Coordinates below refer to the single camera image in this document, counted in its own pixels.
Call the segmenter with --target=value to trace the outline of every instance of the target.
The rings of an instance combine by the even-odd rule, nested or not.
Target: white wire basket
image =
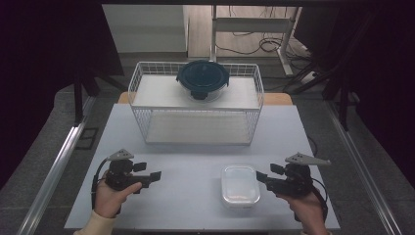
[[[257,65],[222,64],[229,86],[198,102],[176,81],[185,63],[140,62],[128,100],[146,143],[250,145],[263,104]]]

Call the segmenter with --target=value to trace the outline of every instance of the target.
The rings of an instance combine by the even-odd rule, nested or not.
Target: dark blue lid
[[[204,100],[209,92],[229,85],[229,72],[220,64],[194,61],[180,68],[176,80],[190,90],[196,100]]]

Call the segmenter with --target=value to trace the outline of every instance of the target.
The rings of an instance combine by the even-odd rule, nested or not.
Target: gray floor
[[[295,50],[299,49],[291,42]],[[186,58],[170,54],[120,55],[125,76],[115,77],[128,84],[134,67],[139,61],[186,62],[208,55]],[[289,79],[275,57],[219,57],[221,63],[255,63],[259,65],[267,92],[280,92]],[[57,189],[43,214],[35,234],[71,234],[63,227],[71,206],[94,156],[108,116],[120,91],[97,78],[101,93],[97,97],[84,131],[77,143]],[[298,107],[306,134],[313,140],[310,146],[317,158],[330,159],[331,166],[320,167],[324,182],[340,223],[341,230],[335,234],[388,234],[376,208],[350,160],[350,155],[331,119],[327,102],[321,98],[324,83],[299,95],[293,96]],[[74,104],[72,87],[57,93],[55,109],[27,152],[19,168],[0,191],[0,234],[16,234],[22,225],[43,180],[49,172],[69,130],[73,125]],[[415,191],[393,163],[382,146],[355,113],[348,109],[349,134],[368,166],[377,186],[385,196],[401,229],[401,234],[415,234]],[[115,231],[114,234],[138,234],[132,231]],[[275,231],[273,234],[298,234],[298,231]]]

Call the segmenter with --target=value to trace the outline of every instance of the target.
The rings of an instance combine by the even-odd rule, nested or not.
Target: person's left hand
[[[105,218],[114,218],[128,195],[141,189],[141,183],[135,183],[122,191],[116,191],[107,185],[105,179],[98,184],[95,198],[95,213]]]

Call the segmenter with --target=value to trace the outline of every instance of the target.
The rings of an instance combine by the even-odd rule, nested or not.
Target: white wall
[[[119,53],[186,52],[185,6],[103,5]]]

